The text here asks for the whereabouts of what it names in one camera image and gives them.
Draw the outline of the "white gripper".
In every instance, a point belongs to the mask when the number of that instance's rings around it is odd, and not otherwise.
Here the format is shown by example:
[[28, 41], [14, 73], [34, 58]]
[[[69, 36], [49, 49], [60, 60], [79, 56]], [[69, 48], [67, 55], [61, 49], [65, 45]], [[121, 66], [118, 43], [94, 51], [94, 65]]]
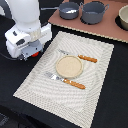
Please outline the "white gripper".
[[5, 33], [6, 47], [12, 58], [26, 60], [37, 52], [42, 52], [44, 45], [52, 38], [51, 24], [46, 23], [35, 33], [26, 33], [13, 26]]

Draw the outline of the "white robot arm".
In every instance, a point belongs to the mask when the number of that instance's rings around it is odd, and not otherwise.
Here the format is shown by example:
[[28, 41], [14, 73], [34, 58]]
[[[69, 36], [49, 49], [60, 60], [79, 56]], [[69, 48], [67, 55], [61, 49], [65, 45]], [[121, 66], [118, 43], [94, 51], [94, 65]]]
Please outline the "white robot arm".
[[5, 0], [15, 25], [5, 33], [6, 46], [12, 58], [27, 59], [42, 52], [52, 38], [51, 24], [41, 26], [38, 0]]

